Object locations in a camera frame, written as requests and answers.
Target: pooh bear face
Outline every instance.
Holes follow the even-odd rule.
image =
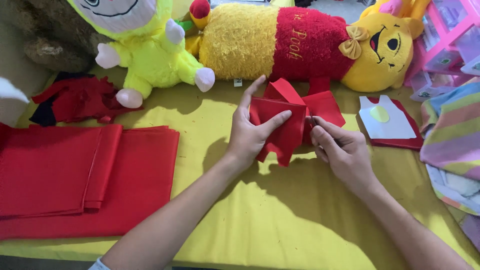
[[[172,0],[68,0],[99,33],[113,39],[163,28]]]
[[[413,40],[423,31],[423,23],[374,13],[352,25],[367,29],[369,38],[360,42],[361,55],[342,83],[359,92],[400,87],[412,61]]]

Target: scissors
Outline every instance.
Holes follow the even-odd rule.
[[[312,128],[318,126],[319,124],[317,123],[317,121],[315,121],[315,118],[313,117],[313,114],[312,112],[310,112],[310,126],[312,126]],[[339,140],[333,138],[333,140],[335,141],[336,145],[338,145],[340,148],[343,147],[343,144],[340,143]]]

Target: yellow tablecloth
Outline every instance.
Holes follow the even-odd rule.
[[[126,71],[95,68],[121,86]],[[180,84],[154,90],[145,110],[122,115],[125,128],[169,125],[180,132],[172,196],[176,196],[224,152],[231,115],[244,87],[219,81],[201,93]],[[294,84],[306,93],[307,84]],[[360,93],[332,84],[349,130],[359,130]],[[420,121],[420,103],[410,89],[389,90]],[[19,121],[27,127],[36,106]],[[95,121],[80,123],[95,126]],[[386,189],[420,222],[439,235],[468,263],[480,269],[480,256],[445,205],[436,198],[416,152],[372,148],[372,163]],[[118,238],[14,240],[0,242],[0,254],[67,260],[90,260],[104,254]],[[288,168],[276,165],[275,155],[255,164],[228,189],[175,257],[174,264],[218,269],[396,270],[407,269],[399,251],[373,215],[315,159],[307,147],[298,149]]]

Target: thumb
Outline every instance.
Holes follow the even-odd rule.
[[[333,137],[320,126],[316,126],[311,132],[312,141],[316,141],[328,156],[338,156],[344,151],[336,144]]]
[[[285,123],[290,116],[292,116],[292,111],[286,110],[272,117],[267,122],[261,124],[260,127],[264,130],[265,137],[268,137],[275,129],[283,125],[283,123]]]

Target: stack of red fabric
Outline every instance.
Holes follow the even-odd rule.
[[[0,124],[0,239],[125,234],[170,200],[179,136]]]
[[[312,126],[307,116],[321,116],[339,127],[345,125],[340,108],[330,92],[329,78],[310,80],[310,90],[301,98],[297,91],[285,79],[270,83],[263,98],[252,98],[250,122],[261,125],[282,111],[292,111],[292,116],[267,138],[257,160],[264,162],[269,152],[277,154],[278,164],[288,166],[295,148],[303,143],[311,144]]]

